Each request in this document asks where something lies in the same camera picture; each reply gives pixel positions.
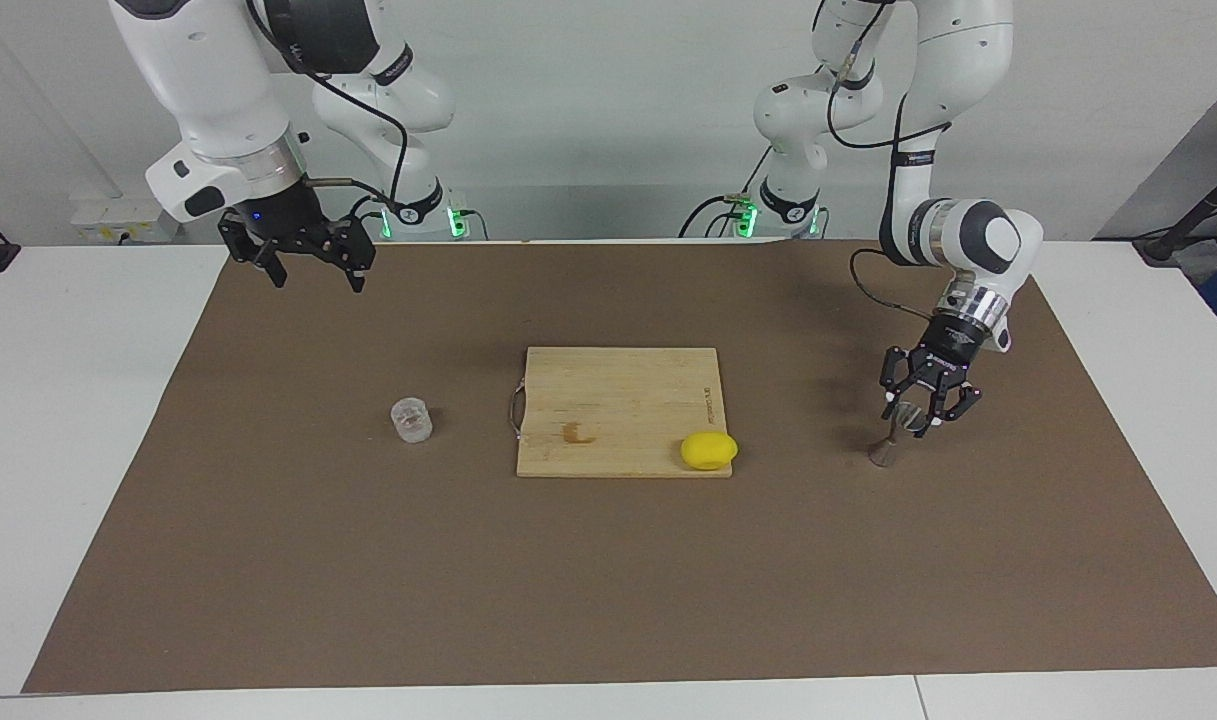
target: metal handle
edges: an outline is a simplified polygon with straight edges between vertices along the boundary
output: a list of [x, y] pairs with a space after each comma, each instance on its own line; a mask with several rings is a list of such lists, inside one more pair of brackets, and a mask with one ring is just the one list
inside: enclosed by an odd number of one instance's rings
[[520, 378], [520, 384], [511, 395], [511, 427], [515, 428], [515, 439], [525, 438], [525, 433], [520, 429], [520, 420], [515, 418], [515, 415], [518, 412], [520, 393], [522, 392], [525, 392], [525, 378]]

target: brown table mat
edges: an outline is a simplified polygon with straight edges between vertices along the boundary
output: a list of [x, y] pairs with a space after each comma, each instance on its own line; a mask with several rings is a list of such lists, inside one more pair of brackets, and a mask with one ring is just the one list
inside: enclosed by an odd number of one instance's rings
[[[922, 322], [852, 247], [389, 247], [364, 296], [228, 266], [26, 692], [1217, 665], [1217, 597], [1033, 283], [972, 415], [869, 465]], [[946, 282], [865, 260], [896, 300]], [[736, 477], [517, 479], [529, 345], [717, 347]]]

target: cutting board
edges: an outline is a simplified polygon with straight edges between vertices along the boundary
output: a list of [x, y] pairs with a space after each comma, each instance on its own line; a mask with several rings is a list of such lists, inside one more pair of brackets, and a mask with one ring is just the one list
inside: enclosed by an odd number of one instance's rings
[[521, 478], [730, 478], [680, 445], [727, 432], [714, 348], [531, 347]]

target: table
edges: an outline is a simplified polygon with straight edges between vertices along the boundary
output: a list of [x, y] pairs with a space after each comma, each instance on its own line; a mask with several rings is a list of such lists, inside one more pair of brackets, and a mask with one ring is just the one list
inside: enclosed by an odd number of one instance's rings
[[[150, 424], [221, 247], [30, 249], [0, 275], [0, 696], [18, 692]], [[1217, 320], [1123, 244], [1048, 243], [1036, 270], [1217, 591]], [[23, 698], [0, 716], [1217, 718], [1217, 669], [556, 688]], [[1198, 711], [1191, 714], [1191, 709]]]

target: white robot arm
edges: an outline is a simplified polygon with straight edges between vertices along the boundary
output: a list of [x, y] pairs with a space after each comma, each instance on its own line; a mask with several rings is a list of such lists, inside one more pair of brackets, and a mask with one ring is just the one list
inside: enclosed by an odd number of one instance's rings
[[[183, 223], [228, 209], [219, 229], [234, 259], [267, 270], [282, 287], [287, 274], [276, 254], [310, 254], [346, 270], [360, 291], [375, 257], [361, 219], [329, 220], [314, 190], [337, 184], [365, 187], [404, 227], [428, 232], [452, 225], [447, 210], [433, 213], [445, 206], [445, 191], [425, 150], [411, 137], [404, 142], [403, 133], [389, 140], [397, 126], [378, 118], [402, 116], [409, 133], [420, 133], [447, 126], [453, 114], [443, 83], [413, 63], [387, 0], [110, 0], [110, 9], [129, 54], [183, 134], [147, 169], [147, 182]], [[321, 117], [368, 152], [377, 182], [305, 176], [287, 111], [271, 94], [256, 27], [284, 51], [288, 67], [320, 83]], [[370, 105], [371, 113], [360, 105]]]
[[[821, 68], [813, 83], [832, 78], [829, 90], [808, 92], [806, 109], [792, 108], [804, 123], [774, 126], [764, 123], [765, 109], [783, 114], [759, 96], [756, 123], [773, 141], [774, 158], [768, 179], [759, 189], [764, 207], [797, 208], [815, 196], [824, 170], [824, 151], [814, 145], [817, 135], [852, 126], [877, 109], [882, 88], [874, 74], [874, 50], [887, 12], [897, 0], [826, 0], [814, 32], [814, 50]], [[1022, 210], [1005, 210], [988, 199], [933, 197], [932, 169], [938, 137], [964, 111], [985, 99], [1004, 78], [1013, 57], [1013, 0], [910, 0], [919, 13], [919, 50], [910, 91], [897, 109], [897, 128], [890, 144], [892, 159], [888, 196], [879, 227], [884, 254], [899, 265], [950, 268], [954, 281], [938, 302], [927, 331], [913, 350], [893, 347], [884, 358], [881, 382], [891, 418], [902, 393], [913, 387], [927, 388], [931, 424], [959, 420], [978, 399], [980, 390], [968, 382], [968, 371], [980, 348], [1006, 351], [1011, 337], [1006, 310], [1016, 291], [1030, 277], [1043, 227]], [[786, 95], [786, 92], [773, 92]], [[814, 129], [821, 133], [811, 135]], [[803, 170], [801, 156], [819, 154], [821, 163]], [[804, 221], [795, 214], [765, 213], [783, 227]], [[897, 377], [905, 365], [904, 377]]]

